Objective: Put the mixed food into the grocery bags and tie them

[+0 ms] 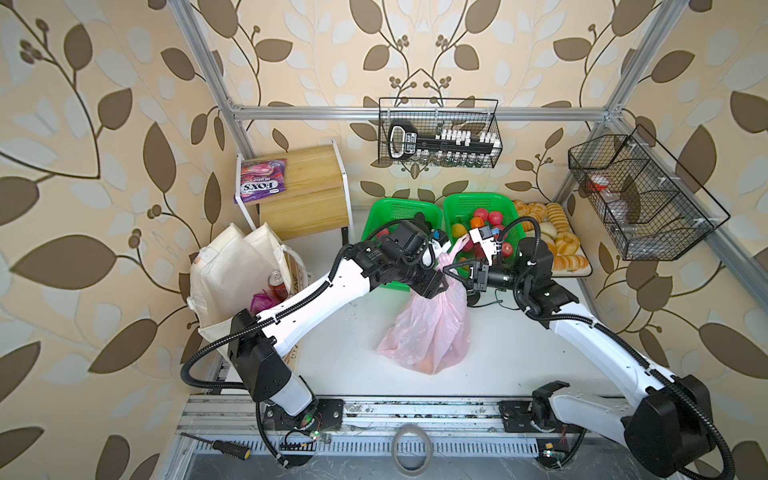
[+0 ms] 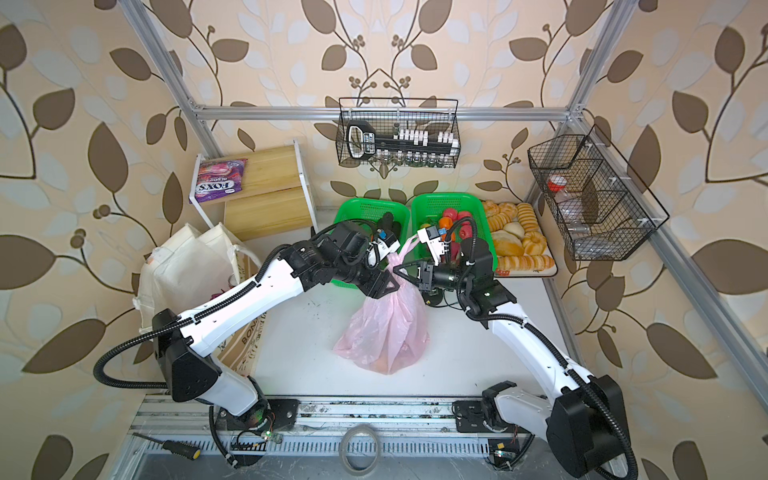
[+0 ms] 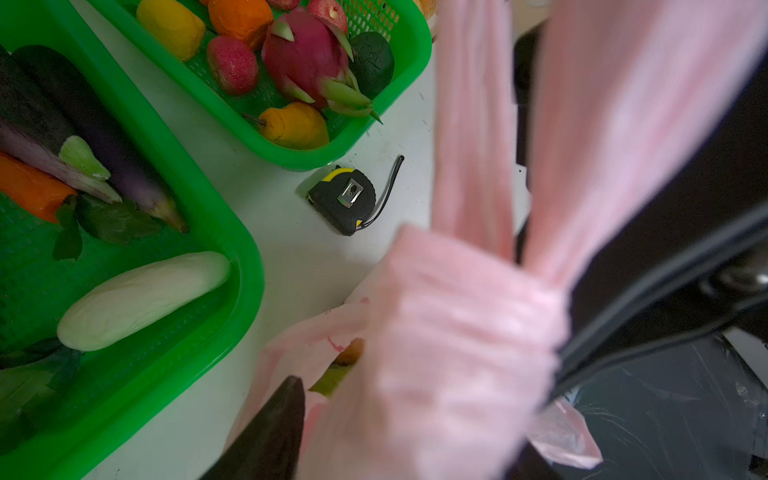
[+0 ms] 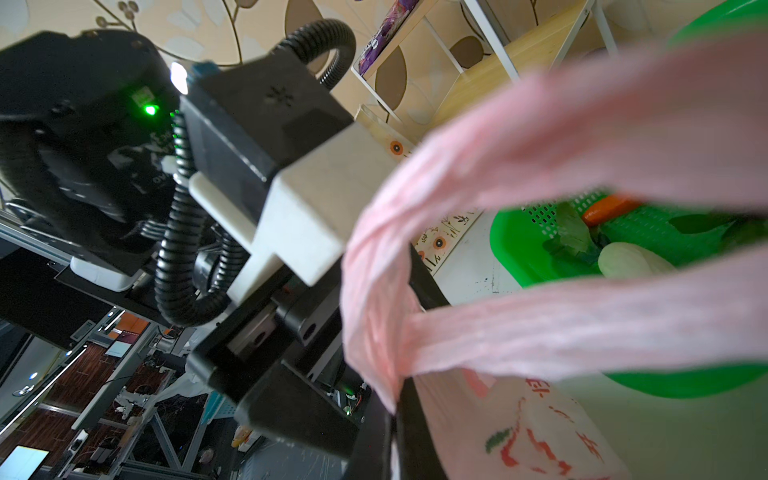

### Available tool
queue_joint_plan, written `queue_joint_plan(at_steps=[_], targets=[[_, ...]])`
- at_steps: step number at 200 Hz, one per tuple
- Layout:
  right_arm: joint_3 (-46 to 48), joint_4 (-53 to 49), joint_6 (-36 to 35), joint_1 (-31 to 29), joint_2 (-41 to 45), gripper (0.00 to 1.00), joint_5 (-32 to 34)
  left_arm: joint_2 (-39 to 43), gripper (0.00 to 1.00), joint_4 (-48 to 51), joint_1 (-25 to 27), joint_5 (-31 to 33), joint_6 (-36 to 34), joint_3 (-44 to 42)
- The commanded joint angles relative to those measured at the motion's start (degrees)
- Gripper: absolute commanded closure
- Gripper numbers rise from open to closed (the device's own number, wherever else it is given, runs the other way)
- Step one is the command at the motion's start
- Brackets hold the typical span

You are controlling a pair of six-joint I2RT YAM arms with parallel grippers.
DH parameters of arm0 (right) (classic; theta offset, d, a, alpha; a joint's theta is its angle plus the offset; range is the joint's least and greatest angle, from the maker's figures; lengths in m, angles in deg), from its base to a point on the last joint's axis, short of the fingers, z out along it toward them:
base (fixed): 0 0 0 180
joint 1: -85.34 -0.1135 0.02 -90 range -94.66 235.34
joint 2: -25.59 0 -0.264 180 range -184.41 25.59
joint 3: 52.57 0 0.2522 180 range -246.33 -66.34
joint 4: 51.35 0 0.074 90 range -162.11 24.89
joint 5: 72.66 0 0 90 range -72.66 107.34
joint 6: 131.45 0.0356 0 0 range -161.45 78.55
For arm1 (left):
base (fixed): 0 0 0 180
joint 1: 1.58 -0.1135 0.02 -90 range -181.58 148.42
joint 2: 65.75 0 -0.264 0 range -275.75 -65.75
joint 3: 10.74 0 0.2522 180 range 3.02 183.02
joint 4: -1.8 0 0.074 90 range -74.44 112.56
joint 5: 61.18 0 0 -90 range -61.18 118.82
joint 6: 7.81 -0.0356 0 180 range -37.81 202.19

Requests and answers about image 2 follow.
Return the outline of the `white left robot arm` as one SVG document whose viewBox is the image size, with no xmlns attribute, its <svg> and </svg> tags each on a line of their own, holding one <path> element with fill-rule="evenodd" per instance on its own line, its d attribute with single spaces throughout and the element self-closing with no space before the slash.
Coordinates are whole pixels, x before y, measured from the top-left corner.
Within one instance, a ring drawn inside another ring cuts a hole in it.
<svg viewBox="0 0 768 480">
<path fill-rule="evenodd" d="M 216 404 L 215 391 L 238 406 L 253 406 L 259 394 L 248 379 L 218 364 L 214 351 L 228 337 L 273 307 L 317 285 L 333 280 L 352 284 L 365 296 L 383 298 L 398 290 L 382 263 L 401 243 L 389 224 L 353 219 L 333 224 L 308 240 L 276 247 L 258 273 L 207 303 L 180 314 L 159 312 L 152 331 L 105 353 L 94 365 L 94 378 L 120 389 L 162 389 L 177 402 L 202 399 Z M 118 354 L 148 340 L 163 381 L 139 382 L 114 378 L 105 367 Z"/>
</svg>

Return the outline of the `pink plastic bag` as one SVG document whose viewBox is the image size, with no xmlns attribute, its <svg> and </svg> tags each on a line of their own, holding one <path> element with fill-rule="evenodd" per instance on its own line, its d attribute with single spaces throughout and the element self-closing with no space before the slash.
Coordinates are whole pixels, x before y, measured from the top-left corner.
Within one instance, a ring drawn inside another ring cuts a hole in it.
<svg viewBox="0 0 768 480">
<path fill-rule="evenodd" d="M 333 347 L 339 357 L 384 375 L 416 363 L 429 343 L 420 291 L 399 276 L 394 280 L 398 290 L 381 299 L 365 299 Z"/>
</svg>

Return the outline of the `cream floral tote bag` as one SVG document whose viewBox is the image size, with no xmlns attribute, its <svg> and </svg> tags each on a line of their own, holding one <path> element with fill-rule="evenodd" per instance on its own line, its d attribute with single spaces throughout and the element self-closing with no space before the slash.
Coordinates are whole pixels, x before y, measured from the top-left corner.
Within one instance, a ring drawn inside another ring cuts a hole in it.
<svg viewBox="0 0 768 480">
<path fill-rule="evenodd" d="M 223 225 L 201 232 L 187 224 L 156 247 L 141 268 L 133 304 L 140 331 L 155 314 L 200 306 L 254 276 L 262 260 Z"/>
</svg>

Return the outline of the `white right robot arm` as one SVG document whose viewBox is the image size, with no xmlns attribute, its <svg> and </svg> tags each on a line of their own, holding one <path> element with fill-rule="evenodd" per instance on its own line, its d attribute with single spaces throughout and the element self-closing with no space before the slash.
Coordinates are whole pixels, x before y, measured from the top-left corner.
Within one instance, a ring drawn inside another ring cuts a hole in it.
<svg viewBox="0 0 768 480">
<path fill-rule="evenodd" d="M 454 242 L 453 229 L 417 230 L 409 241 L 425 246 L 428 258 L 397 265 L 394 272 L 422 293 L 454 292 L 467 318 L 510 347 L 540 386 L 539 395 L 511 381 L 486 389 L 481 408 L 487 428 L 522 427 L 546 441 L 576 478 L 596 472 L 613 479 L 607 466 L 618 458 L 626 463 L 625 478 L 638 478 L 621 388 L 608 375 L 593 375 L 540 331 L 496 279 L 489 245 L 479 238 L 475 221 L 465 217 L 456 224 L 470 228 L 460 242 Z"/>
</svg>

